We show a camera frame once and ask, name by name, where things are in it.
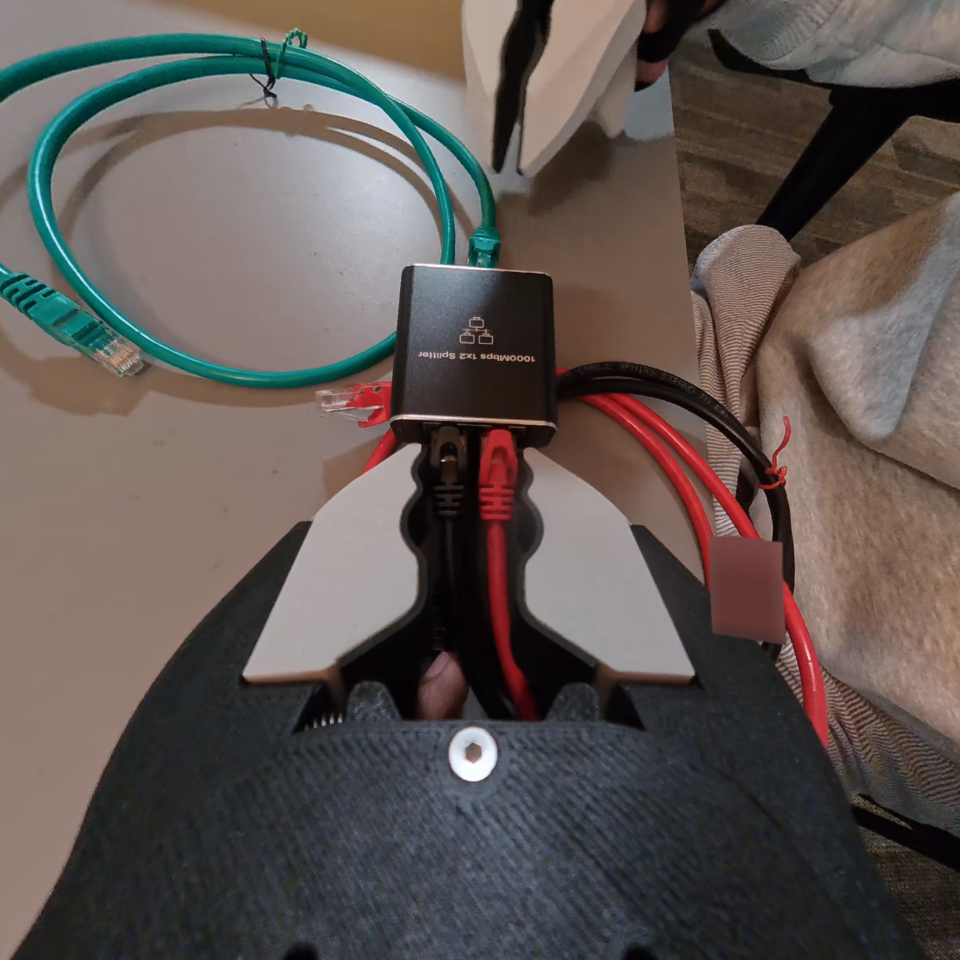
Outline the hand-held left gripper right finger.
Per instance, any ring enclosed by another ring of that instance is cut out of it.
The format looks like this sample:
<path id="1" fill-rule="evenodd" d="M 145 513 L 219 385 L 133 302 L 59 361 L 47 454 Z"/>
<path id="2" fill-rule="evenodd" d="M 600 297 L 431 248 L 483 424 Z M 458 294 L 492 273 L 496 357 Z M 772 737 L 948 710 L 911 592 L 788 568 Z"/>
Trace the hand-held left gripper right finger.
<path id="1" fill-rule="evenodd" d="M 628 518 L 545 454 L 523 452 L 522 670 L 547 709 L 569 683 L 686 687 L 695 668 Z"/>

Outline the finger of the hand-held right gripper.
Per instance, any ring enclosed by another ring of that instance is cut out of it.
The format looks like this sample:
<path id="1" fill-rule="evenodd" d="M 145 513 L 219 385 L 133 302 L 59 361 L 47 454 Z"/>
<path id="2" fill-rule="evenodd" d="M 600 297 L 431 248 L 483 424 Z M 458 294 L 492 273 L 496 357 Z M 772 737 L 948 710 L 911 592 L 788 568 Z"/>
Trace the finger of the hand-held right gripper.
<path id="1" fill-rule="evenodd" d="M 526 89 L 549 36 L 552 1 L 463 1 L 465 102 L 478 155 L 503 171 L 523 130 Z"/>
<path id="2" fill-rule="evenodd" d="M 550 4 L 521 82 L 518 174 L 539 173 L 587 124 L 624 134 L 646 18 L 644 1 Z"/>

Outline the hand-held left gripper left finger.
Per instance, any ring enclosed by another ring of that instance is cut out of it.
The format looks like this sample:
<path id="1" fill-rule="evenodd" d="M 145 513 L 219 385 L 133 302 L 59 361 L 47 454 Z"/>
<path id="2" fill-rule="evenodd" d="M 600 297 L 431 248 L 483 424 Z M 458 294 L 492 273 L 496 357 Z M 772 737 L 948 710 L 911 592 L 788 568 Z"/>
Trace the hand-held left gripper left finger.
<path id="1" fill-rule="evenodd" d="M 363 682 L 412 710 L 430 647 L 423 551 L 410 532 L 421 447 L 402 447 L 314 516 L 242 672 L 255 686 L 321 682 L 345 707 Z"/>

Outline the black network splitter box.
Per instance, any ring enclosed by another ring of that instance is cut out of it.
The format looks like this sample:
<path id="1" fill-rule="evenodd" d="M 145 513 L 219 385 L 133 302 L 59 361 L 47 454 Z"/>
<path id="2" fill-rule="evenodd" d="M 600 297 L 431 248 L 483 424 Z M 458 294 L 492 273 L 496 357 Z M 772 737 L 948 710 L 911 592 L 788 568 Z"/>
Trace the black network splitter box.
<path id="1" fill-rule="evenodd" d="M 557 431 L 554 284 L 544 272 L 402 270 L 390 430 L 426 445 L 439 426 L 510 429 L 543 449 Z"/>

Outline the grey desk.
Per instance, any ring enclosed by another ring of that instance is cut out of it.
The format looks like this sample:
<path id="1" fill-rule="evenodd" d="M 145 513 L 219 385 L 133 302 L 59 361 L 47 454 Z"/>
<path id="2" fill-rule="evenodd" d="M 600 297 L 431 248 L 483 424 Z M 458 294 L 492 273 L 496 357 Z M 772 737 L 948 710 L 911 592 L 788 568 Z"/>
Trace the grey desk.
<path id="1" fill-rule="evenodd" d="M 72 138 L 54 203 L 91 279 L 144 329 L 286 371 L 393 331 L 402 269 L 438 257 L 416 155 L 374 107 L 247 75 L 152 90 Z M 559 364 L 698 379 L 676 141 L 594 127 L 532 181 L 493 176 L 502 263 L 555 282 Z M 117 378 L 2 303 L 2 958 L 64 868 L 163 666 L 379 431 L 314 390 L 152 366 Z"/>

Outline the person's right hand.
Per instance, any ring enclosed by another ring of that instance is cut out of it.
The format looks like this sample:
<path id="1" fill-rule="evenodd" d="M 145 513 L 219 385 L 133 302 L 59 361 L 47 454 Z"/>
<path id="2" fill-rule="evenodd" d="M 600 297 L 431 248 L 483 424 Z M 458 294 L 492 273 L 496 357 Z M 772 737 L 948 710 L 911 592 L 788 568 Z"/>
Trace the person's right hand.
<path id="1" fill-rule="evenodd" d="M 636 45 L 635 90 L 651 87 L 693 25 L 715 8 L 714 1 L 648 1 Z"/>

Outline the person's left hand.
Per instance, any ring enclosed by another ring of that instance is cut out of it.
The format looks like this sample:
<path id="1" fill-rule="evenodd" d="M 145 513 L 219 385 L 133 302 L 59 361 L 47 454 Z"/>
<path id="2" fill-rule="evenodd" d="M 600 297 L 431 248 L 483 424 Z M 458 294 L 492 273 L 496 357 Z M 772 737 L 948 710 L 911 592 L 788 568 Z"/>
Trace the person's left hand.
<path id="1" fill-rule="evenodd" d="M 459 658 L 439 652 L 418 681 L 414 718 L 418 721 L 458 721 L 463 717 L 470 688 Z"/>

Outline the green twist tie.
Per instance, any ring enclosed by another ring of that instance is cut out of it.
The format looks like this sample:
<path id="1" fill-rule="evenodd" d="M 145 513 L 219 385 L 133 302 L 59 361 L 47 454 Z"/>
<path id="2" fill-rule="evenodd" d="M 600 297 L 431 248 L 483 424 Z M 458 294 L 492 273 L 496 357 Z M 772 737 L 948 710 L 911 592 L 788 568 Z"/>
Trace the green twist tie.
<path id="1" fill-rule="evenodd" d="M 264 36 L 259 37 L 259 48 L 262 60 L 263 74 L 260 77 L 257 74 L 250 73 L 248 76 L 258 86 L 262 97 L 267 104 L 275 105 L 279 102 L 279 96 L 275 87 L 282 76 L 285 57 L 288 49 L 294 46 L 296 49 L 308 48 L 308 33 L 299 28 L 288 30 L 279 45 L 278 51 L 271 53 L 270 45 Z"/>

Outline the red twist tie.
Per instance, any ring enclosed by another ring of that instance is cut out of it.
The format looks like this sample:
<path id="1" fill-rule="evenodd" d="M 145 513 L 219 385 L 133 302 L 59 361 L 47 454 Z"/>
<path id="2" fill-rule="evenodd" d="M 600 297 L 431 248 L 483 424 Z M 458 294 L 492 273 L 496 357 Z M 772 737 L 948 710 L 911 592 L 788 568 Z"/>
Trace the red twist tie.
<path id="1" fill-rule="evenodd" d="M 781 418 L 781 437 L 778 445 L 772 449 L 770 455 L 766 457 L 766 465 L 762 468 L 763 477 L 758 482 L 758 487 L 766 493 L 786 494 L 788 466 L 782 462 L 783 454 L 786 452 L 793 434 L 790 417 L 784 415 Z"/>

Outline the black chair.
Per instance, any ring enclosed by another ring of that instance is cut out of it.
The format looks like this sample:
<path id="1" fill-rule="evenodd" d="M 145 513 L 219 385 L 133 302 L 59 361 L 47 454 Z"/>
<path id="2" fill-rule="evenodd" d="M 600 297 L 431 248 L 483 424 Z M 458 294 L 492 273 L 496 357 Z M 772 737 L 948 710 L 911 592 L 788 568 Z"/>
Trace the black chair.
<path id="1" fill-rule="evenodd" d="M 911 87 L 834 86 L 830 112 L 757 219 L 792 240 L 914 116 L 956 124 L 959 79 Z"/>

